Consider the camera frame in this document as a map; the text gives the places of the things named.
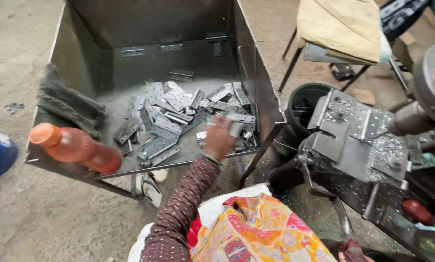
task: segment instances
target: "bottle cap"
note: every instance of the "bottle cap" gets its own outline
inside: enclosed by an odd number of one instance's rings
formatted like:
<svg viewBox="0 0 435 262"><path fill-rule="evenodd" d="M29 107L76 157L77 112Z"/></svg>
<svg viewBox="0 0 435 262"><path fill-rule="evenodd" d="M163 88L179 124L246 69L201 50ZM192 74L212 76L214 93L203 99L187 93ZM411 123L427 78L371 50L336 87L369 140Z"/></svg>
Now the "bottle cap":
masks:
<svg viewBox="0 0 435 262"><path fill-rule="evenodd" d="M49 147L56 145L61 139L61 129L50 123L40 123L32 128L29 135L30 143Z"/></svg>

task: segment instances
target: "metal box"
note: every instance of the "metal box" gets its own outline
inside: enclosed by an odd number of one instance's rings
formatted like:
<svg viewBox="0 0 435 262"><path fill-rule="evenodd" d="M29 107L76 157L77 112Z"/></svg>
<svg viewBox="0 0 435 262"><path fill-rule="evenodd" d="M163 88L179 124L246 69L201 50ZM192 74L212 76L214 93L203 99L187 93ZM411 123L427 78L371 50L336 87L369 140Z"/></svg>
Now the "metal box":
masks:
<svg viewBox="0 0 435 262"><path fill-rule="evenodd" d="M206 41L210 32L226 33L227 40L221 42L224 56L214 56L214 43ZM129 98L140 95L139 85L145 79L165 82L174 68L195 72L192 82L178 82L186 93L200 87L207 95L225 83L241 81L257 118L260 141L267 139L276 122L284 121L238 0L69 0L63 6L49 61L72 88L106 105L100 142L119 151L112 134L125 121ZM34 126L42 122L72 126L37 108ZM105 178L191 163L200 152L195 134L204 130L201 123L182 135L181 151L153 168L142 169L134 154L113 174L98 176L79 164L56 161L32 144L26 162L100 186L99 180ZM101 185L110 190L110 184Z"/></svg>

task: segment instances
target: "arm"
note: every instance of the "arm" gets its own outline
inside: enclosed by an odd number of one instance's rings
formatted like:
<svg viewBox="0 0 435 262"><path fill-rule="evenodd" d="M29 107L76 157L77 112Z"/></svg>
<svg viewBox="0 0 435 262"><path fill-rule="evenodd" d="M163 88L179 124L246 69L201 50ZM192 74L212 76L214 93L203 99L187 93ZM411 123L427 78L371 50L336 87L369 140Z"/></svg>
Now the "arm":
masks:
<svg viewBox="0 0 435 262"><path fill-rule="evenodd" d="M221 114L208 127L204 152L220 161L234 144L228 134L230 121ZM159 212L150 234L146 237L141 262L189 262L187 234L192 220L197 217L198 205L212 182L219 175L219 167L207 158L199 157L170 200Z"/></svg>

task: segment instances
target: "black bucket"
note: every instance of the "black bucket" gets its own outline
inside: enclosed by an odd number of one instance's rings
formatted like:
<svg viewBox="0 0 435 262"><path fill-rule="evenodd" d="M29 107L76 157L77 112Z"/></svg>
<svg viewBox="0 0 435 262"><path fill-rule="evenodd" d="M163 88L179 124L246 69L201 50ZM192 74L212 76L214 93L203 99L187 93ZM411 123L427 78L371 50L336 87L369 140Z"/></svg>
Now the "black bucket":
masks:
<svg viewBox="0 0 435 262"><path fill-rule="evenodd" d="M326 84L307 83L292 92L285 110L287 125L273 141L273 146L281 159L293 158L300 143L314 132L306 127L319 98L327 95L331 89L333 87Z"/></svg>

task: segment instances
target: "red handle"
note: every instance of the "red handle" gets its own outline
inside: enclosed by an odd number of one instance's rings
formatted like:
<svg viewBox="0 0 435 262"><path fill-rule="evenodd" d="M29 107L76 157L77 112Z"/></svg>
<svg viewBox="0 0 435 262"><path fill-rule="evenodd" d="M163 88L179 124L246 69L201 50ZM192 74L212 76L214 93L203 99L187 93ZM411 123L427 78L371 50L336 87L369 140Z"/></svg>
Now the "red handle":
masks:
<svg viewBox="0 0 435 262"><path fill-rule="evenodd" d="M435 226L435 216L418 201L405 200L402 207L415 222L421 222L425 226Z"/></svg>

